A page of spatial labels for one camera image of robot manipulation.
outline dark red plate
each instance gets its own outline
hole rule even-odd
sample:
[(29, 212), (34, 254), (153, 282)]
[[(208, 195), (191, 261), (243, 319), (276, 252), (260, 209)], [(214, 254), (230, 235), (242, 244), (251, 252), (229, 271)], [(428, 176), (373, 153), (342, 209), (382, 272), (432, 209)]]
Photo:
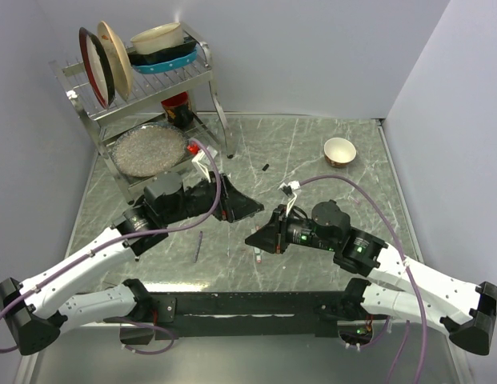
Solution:
[(106, 52), (98, 37), (83, 27), (79, 28), (79, 47), (91, 88), (106, 110), (114, 99), (113, 73)]

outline rack shelf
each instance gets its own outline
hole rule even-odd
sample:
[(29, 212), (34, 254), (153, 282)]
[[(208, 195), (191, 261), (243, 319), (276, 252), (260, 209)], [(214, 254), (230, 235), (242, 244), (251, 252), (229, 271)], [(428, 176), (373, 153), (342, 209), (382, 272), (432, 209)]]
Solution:
[[(61, 67), (56, 61), (50, 62), (50, 66), (65, 90), (67, 98), (76, 110), (82, 124), (85, 126), (86, 131), (93, 140), (98, 153), (106, 162), (118, 187), (129, 203), (132, 203), (142, 193), (142, 189), (150, 183), (155, 176), (144, 179), (132, 178), (122, 174), (118, 170), (110, 156), (110, 148), (121, 134), (133, 127), (127, 127), (122, 132), (116, 133), (115, 136), (105, 139), (106, 126), (113, 122), (137, 114), (148, 106), (153, 106), (176, 94), (187, 91), (190, 95), (191, 108), (194, 112), (194, 121), (192, 125), (185, 130), (185, 135), (188, 137), (202, 135), (202, 139), (205, 138), (208, 142), (212, 141), (214, 146), (221, 146), (225, 150), (228, 158), (232, 158), (234, 155), (232, 133), (227, 124), (223, 108), (218, 100), (210, 48), (203, 38), (186, 23), (181, 22), (181, 26), (185, 34), (193, 38), (200, 47), (197, 59), (187, 66), (161, 74), (146, 75), (133, 71), (133, 90), (127, 101), (117, 97), (107, 110), (100, 106), (94, 96), (82, 62), (79, 60), (75, 64), (70, 64), (68, 62), (64, 67)], [(196, 115), (193, 89), (206, 82), (209, 83), (210, 96), (212, 97), (214, 107), (223, 128), (224, 140), (222, 142), (218, 140), (216, 135), (213, 134)], [(184, 170), (189, 164), (190, 158), (187, 157), (171, 170)]]

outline robotic arm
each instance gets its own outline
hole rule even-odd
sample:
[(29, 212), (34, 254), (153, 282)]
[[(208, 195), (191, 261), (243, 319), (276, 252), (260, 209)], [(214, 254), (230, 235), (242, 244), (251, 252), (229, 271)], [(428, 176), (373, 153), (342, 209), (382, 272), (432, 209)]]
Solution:
[[(294, 196), (292, 203), (294, 187), (283, 188)], [(427, 325), (469, 352), (489, 353), (497, 316), (497, 286), (462, 282), (408, 257), (403, 262), (392, 245), (352, 227), (350, 216), (332, 200), (317, 204), (311, 218), (292, 203), (279, 205), (270, 221), (245, 243), (271, 254), (285, 252), (290, 244), (331, 252), (335, 264), (367, 278), (354, 278), (349, 285), (350, 292), (358, 292), (358, 297), (351, 299), (363, 312), (421, 322), (419, 304), (405, 272), (408, 266), (423, 298)]]
[[(238, 192), (225, 174), (220, 174), (221, 194), (213, 215), (219, 221), (236, 222), (264, 209), (262, 204)], [(128, 316), (141, 320), (150, 312), (153, 300), (143, 284), (126, 280), (115, 288), (93, 294), (77, 294), (88, 282), (99, 278), (110, 268), (140, 255), (168, 237), (154, 234), (116, 243), (94, 254), (93, 249), (125, 234), (166, 228), (185, 218), (206, 213), (213, 205), (216, 183), (202, 180), (184, 190), (178, 174), (167, 173), (147, 186), (143, 196), (106, 228), (94, 241), (49, 270), (18, 282), (12, 278), (0, 283), (0, 307), (3, 309), (24, 293), (37, 293), (20, 302), (6, 316), (14, 340), (23, 355), (39, 352), (68, 330), (105, 318)], [(90, 257), (62, 273), (39, 289), (38, 284), (72, 262), (89, 253)]]

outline gray wall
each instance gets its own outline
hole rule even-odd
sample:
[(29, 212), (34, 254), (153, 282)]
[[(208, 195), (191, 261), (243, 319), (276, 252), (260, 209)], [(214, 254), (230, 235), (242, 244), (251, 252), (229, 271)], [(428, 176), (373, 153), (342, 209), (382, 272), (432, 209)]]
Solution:
[[(385, 117), (448, 0), (38, 0), (70, 57), (104, 19), (124, 41), (175, 19), (210, 43), (226, 110)], [(210, 109), (202, 88), (199, 109)]]
[[(385, 122), (427, 263), (497, 284), (497, 2), (451, 0)], [(477, 383), (497, 383), (470, 356)]]
[[(0, 281), (63, 258), (92, 157), (47, 63), (62, 52), (34, 0), (0, 0)], [(13, 340), (0, 325), (0, 346)], [(0, 355), (0, 384), (14, 352)]]

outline marble countertop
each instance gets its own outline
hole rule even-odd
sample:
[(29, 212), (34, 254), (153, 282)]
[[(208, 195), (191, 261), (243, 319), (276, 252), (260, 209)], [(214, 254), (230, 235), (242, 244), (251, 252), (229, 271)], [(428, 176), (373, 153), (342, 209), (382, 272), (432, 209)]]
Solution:
[[(354, 275), (334, 265), (329, 252), (289, 246), (285, 254), (263, 252), (262, 263), (257, 263), (253, 248), (244, 243), (251, 229), (264, 225), (272, 210), (286, 201), (278, 190), (281, 182), (334, 172), (357, 182), (376, 201), (394, 226), (406, 254), (416, 258), (375, 120), (249, 115), (230, 116), (228, 120), (238, 138), (237, 151), (232, 159), (217, 158), (218, 168), (230, 175), (239, 191), (264, 204), (265, 211), (234, 224), (210, 217), (198, 228), (171, 234), (143, 254), (139, 262), (114, 268), (85, 291), (103, 290), (127, 278), (139, 278), (153, 292), (343, 290)], [(217, 118), (204, 117), (203, 121), (212, 130), (218, 129)], [(127, 119), (123, 123), (133, 126), (136, 121)], [(358, 151), (356, 159), (341, 170), (331, 168), (323, 158), (323, 144), (332, 137), (347, 138)], [(262, 171), (267, 163), (269, 168)], [(192, 186), (198, 175), (189, 172), (183, 180), (185, 186)], [(391, 240), (369, 203), (344, 182), (324, 180), (304, 186), (296, 204), (310, 213), (315, 204), (328, 199), (334, 199), (351, 216), (352, 226)], [(70, 253), (93, 240), (127, 207), (99, 158), (78, 216)], [(200, 230), (202, 248), (198, 261), (193, 263)]]

